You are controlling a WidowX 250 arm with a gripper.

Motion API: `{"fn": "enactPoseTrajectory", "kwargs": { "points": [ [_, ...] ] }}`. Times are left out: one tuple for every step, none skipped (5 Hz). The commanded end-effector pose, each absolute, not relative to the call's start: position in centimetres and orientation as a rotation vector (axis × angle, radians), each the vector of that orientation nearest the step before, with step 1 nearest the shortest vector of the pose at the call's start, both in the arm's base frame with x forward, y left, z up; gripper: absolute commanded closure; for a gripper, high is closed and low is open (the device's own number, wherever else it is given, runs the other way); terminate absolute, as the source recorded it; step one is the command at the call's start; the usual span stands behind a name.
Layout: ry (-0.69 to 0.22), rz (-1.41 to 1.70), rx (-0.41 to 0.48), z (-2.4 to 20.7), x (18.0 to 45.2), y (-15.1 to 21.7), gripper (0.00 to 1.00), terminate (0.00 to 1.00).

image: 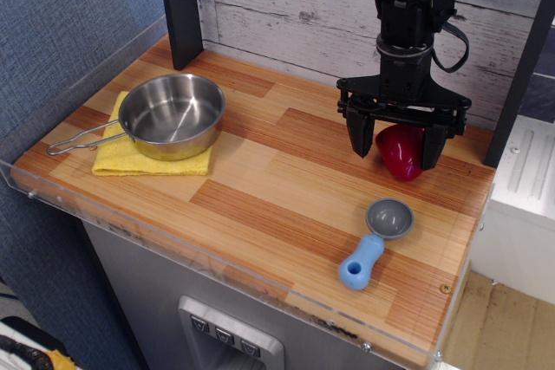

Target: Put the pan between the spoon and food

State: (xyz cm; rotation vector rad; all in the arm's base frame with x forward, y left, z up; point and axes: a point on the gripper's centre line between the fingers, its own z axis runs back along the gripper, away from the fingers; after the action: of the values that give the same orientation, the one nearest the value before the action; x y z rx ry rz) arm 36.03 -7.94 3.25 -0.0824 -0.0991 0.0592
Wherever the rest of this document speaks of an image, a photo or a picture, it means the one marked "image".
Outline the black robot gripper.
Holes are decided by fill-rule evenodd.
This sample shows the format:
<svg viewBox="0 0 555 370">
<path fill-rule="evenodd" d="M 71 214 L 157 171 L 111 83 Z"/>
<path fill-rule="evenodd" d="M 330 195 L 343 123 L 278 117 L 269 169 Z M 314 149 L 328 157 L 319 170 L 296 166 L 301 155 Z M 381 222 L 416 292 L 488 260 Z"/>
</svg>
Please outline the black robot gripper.
<svg viewBox="0 0 555 370">
<path fill-rule="evenodd" d="M 341 78 L 337 112 L 346 120 L 353 151 L 365 158 L 373 144 L 376 120 L 425 127 L 421 169 L 434 169 L 448 137 L 466 130 L 471 101 L 437 84 L 431 76 L 434 40 L 401 47 L 379 38 L 378 75 Z"/>
</svg>

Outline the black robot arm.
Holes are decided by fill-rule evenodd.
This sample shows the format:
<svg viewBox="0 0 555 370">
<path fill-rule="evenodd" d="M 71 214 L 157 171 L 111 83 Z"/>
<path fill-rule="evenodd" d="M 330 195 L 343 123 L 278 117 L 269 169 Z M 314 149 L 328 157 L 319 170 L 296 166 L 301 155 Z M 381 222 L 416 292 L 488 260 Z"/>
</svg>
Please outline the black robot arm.
<svg viewBox="0 0 555 370">
<path fill-rule="evenodd" d="M 378 75 L 341 78 L 338 113 L 351 146 L 365 157 L 378 120 L 422 129 L 421 169 L 435 168 L 446 141 L 462 135 L 472 102 L 437 84 L 431 66 L 439 59 L 434 37 L 446 31 L 466 35 L 449 23 L 456 0 L 375 0 L 381 29 L 376 38 Z"/>
</svg>

